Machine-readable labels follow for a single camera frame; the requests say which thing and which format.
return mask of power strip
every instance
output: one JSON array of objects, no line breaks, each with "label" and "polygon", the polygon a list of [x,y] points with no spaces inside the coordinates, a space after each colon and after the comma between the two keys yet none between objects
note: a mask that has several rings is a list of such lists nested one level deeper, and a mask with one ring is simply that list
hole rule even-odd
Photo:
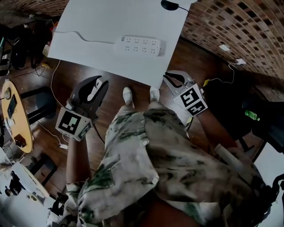
[{"label": "power strip", "polygon": [[114,44],[118,55],[137,57],[157,57],[160,53],[161,41],[138,36],[122,36]]}]

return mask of black mouse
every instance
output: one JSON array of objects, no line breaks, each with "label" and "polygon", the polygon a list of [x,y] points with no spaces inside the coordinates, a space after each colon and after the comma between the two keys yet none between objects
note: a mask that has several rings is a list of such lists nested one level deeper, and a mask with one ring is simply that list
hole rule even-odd
[{"label": "black mouse", "polygon": [[162,0],[161,1],[161,5],[164,9],[166,10],[170,10],[170,11],[174,11],[177,10],[179,5],[177,3],[174,2],[169,2],[167,0]]}]

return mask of wooden floor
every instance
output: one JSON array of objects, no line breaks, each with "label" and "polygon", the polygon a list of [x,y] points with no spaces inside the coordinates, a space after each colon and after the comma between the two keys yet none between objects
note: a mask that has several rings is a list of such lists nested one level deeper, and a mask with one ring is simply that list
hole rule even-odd
[{"label": "wooden floor", "polygon": [[[55,59],[45,59],[44,62],[46,62],[51,68],[45,69],[41,76],[38,76],[31,68],[23,71],[14,70],[9,76],[1,77],[0,84],[2,85],[5,78],[8,78],[15,83],[21,93],[42,86],[50,86],[52,73],[59,61]],[[200,86],[203,85],[204,80],[207,78],[215,78],[219,75],[231,75],[231,71],[228,66],[222,63],[218,58],[184,40],[179,40],[173,58],[170,62],[169,69],[184,70],[188,72]],[[29,72],[32,73],[14,78],[20,74]],[[138,111],[143,111],[149,104],[150,87],[121,76],[96,70],[94,68],[61,61],[53,79],[52,88],[55,96],[63,105],[65,105],[75,84],[95,75],[108,75],[110,77],[109,90],[97,112],[99,120],[96,122],[98,130],[104,138],[109,124],[113,120],[119,108],[124,104],[122,98],[123,88],[125,86],[130,86],[132,88],[134,91],[135,108]],[[188,114],[181,110],[179,106],[174,105],[171,102],[173,96],[165,83],[162,84],[160,93],[160,101],[165,106],[176,111],[182,122],[186,123]],[[33,98],[24,99],[24,106],[28,112],[35,110],[35,100]],[[52,120],[41,119],[40,123],[52,134],[58,136],[61,143],[66,143],[63,140],[62,135],[55,130],[56,119],[57,116]],[[31,129],[35,139],[34,151],[27,155],[27,159],[30,156],[38,157],[40,153],[46,153],[53,159],[58,166],[58,170],[46,184],[46,189],[51,195],[56,195],[57,192],[60,192],[65,188],[66,184],[65,171],[67,150],[59,148],[58,139],[42,128],[37,122],[31,125]],[[201,125],[196,118],[193,120],[193,124],[189,130],[189,135],[191,136],[191,140],[194,144],[207,151],[208,142]],[[251,146],[259,145],[261,140],[252,135],[248,135],[246,141],[248,145]],[[94,130],[90,130],[87,134],[87,146],[91,168],[95,170],[103,156],[104,144],[100,141]],[[43,180],[46,174],[47,171],[43,169],[41,173],[37,173],[36,177]]]}]

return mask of round wooden table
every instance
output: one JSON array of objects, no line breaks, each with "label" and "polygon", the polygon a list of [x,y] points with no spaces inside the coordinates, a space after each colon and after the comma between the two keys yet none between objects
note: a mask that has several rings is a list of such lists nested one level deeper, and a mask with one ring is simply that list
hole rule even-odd
[{"label": "round wooden table", "polygon": [[[12,133],[12,139],[15,142],[14,137],[20,134],[25,139],[26,145],[24,147],[19,147],[19,148],[25,153],[30,153],[33,147],[32,132],[31,132],[27,114],[22,104],[22,99],[15,85],[9,80],[6,81],[3,85],[2,94],[1,94],[2,98],[4,97],[4,93],[8,88],[11,89],[11,97],[15,95],[15,98],[17,101],[15,111],[12,115],[12,119],[15,124],[10,126],[11,133]],[[1,100],[3,117],[4,119],[7,119],[7,120],[9,119],[8,107],[9,107],[10,101],[11,99],[5,99],[5,98]]]}]

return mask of white shoe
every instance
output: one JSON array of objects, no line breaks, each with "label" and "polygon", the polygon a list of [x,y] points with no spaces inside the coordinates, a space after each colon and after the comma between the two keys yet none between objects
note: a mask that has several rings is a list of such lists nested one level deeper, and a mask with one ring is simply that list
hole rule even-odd
[{"label": "white shoe", "polygon": [[150,102],[158,102],[160,99],[160,91],[158,88],[150,88]]},{"label": "white shoe", "polygon": [[125,105],[132,106],[134,108],[134,103],[132,100],[132,91],[129,87],[125,87],[123,89],[123,99],[125,101]]}]

